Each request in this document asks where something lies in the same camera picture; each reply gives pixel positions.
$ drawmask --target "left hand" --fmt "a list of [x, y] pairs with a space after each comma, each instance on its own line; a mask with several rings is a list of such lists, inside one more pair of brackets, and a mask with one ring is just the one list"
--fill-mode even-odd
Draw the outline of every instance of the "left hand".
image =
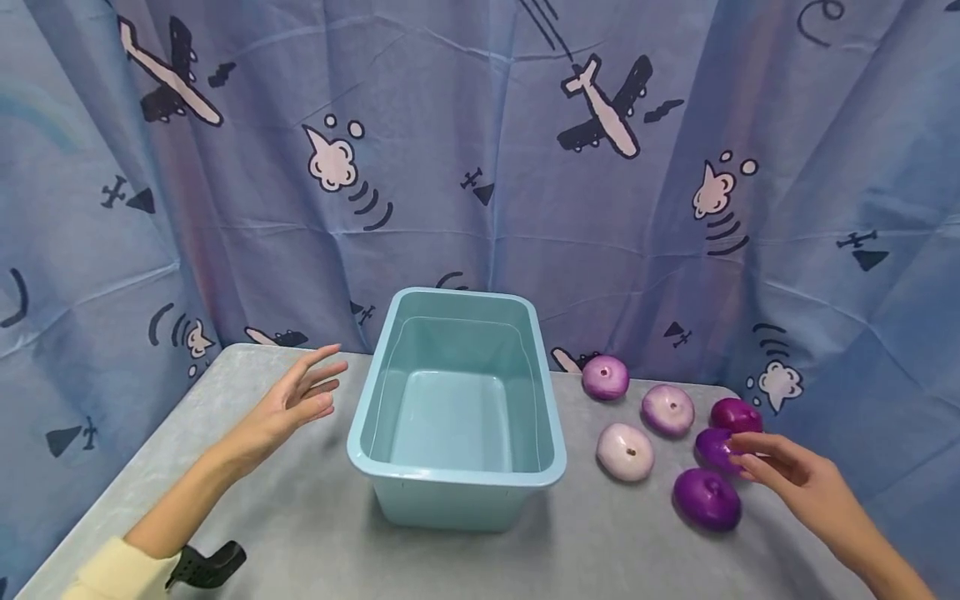
[[211, 450], [236, 469], [237, 477], [251, 473], [308, 422], [333, 414], [333, 392], [347, 370], [340, 361], [315, 371], [309, 369], [340, 351], [324, 346], [301, 356], [260, 402]]

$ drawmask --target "forearm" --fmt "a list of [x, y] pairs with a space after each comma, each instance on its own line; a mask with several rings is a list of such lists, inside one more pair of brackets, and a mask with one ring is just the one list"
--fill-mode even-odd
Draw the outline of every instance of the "forearm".
[[216, 447], [211, 448], [133, 526], [124, 541], [155, 559], [174, 556], [237, 478], [236, 468]]
[[837, 558], [863, 580], [877, 600], [936, 600], [913, 567], [883, 536], [877, 536], [869, 549], [837, 553]]

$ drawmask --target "airplane print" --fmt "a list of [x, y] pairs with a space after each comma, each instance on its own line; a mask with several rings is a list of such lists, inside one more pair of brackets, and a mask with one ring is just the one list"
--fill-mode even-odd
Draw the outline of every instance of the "airplane print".
[[591, 54], [583, 68], [573, 65], [577, 75], [563, 81], [567, 98], [580, 93], [584, 94], [592, 118], [586, 123], [561, 132], [557, 136], [557, 141], [564, 150], [579, 152], [587, 145], [597, 146], [600, 139], [606, 137], [619, 155], [624, 158], [633, 158], [640, 154], [640, 148], [636, 143], [634, 131], [627, 123], [627, 117], [634, 114], [636, 99], [646, 95], [647, 82], [654, 72], [653, 65], [650, 64], [650, 59], [646, 55], [640, 56], [611, 101], [595, 81], [601, 64], [600, 57]]
[[160, 86], [140, 101], [143, 116], [148, 123], [168, 123], [174, 114], [185, 115], [189, 108], [197, 118], [208, 125], [220, 127], [224, 117], [194, 86], [197, 81], [191, 63], [197, 61], [193, 51], [193, 35], [183, 21], [170, 17], [171, 64], [144, 50], [137, 43], [136, 28], [129, 19], [118, 16], [120, 42], [127, 56], [154, 78]]

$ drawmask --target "onion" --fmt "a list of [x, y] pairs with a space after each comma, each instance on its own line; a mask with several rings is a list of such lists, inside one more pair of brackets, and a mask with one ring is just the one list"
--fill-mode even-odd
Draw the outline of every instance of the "onion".
[[643, 397], [640, 415], [662, 435], [679, 438], [693, 425], [693, 400], [680, 388], [660, 384]]
[[740, 452], [730, 450], [727, 442], [730, 441], [731, 432], [729, 429], [718, 429], [709, 427], [697, 435], [694, 447], [701, 461], [706, 465], [717, 470], [729, 473], [731, 475], [739, 473], [743, 468], [730, 462], [732, 454], [739, 455]]
[[640, 481], [653, 470], [654, 447], [636, 427], [614, 423], [600, 434], [597, 460], [620, 481]]
[[718, 473], [705, 468], [685, 470], [673, 484], [681, 514], [710, 531], [730, 531], [740, 522], [740, 496]]
[[584, 366], [583, 385], [594, 400], [616, 400], [627, 393], [630, 373], [617, 359], [601, 354]]
[[726, 397], [717, 400], [710, 409], [710, 424], [732, 433], [763, 431], [763, 417], [750, 404], [740, 398]]

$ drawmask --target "yellow sleeve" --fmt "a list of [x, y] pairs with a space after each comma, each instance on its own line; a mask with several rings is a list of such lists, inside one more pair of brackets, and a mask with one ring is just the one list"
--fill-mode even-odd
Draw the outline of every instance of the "yellow sleeve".
[[153, 559], [119, 538], [111, 538], [85, 564], [62, 600], [154, 600], [164, 589], [180, 560]]

